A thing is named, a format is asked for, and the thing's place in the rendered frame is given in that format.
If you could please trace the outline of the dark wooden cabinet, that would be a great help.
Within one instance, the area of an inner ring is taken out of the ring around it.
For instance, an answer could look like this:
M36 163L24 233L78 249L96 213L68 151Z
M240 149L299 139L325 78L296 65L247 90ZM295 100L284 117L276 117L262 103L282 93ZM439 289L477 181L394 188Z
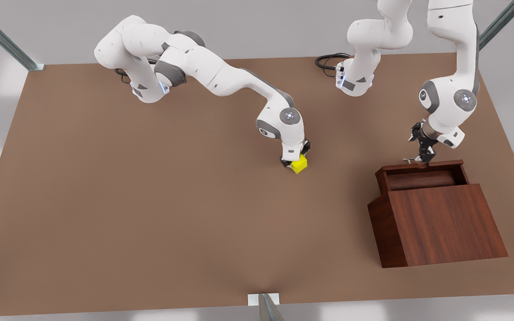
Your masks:
M390 191L369 215L384 268L508 256L479 184Z

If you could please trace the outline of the dark wooden drawer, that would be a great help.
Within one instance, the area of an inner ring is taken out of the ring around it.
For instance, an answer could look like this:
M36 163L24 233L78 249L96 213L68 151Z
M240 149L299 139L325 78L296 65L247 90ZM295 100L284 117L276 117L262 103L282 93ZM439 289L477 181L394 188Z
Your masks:
M383 166L375 173L381 194L391 191L468 185L463 161Z

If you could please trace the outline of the yellow square block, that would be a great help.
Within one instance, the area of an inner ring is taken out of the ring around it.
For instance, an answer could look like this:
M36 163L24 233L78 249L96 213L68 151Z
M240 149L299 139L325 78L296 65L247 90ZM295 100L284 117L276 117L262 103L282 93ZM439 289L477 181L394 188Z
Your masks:
M308 167L308 161L305 154L301 154L297 161L291 162L290 169L294 173L300 173Z

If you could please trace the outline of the silver frame post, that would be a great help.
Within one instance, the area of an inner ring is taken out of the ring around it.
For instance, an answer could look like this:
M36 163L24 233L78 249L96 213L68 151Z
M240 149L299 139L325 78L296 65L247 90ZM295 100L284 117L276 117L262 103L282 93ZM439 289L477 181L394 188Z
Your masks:
M37 64L22 49L20 49L1 29L0 47L8 52L28 71L43 71L45 64Z
M259 307L259 321L285 321L278 309L279 303L279 293L248 295L248 305Z
M514 0L480 34L478 49L483 49L514 18Z

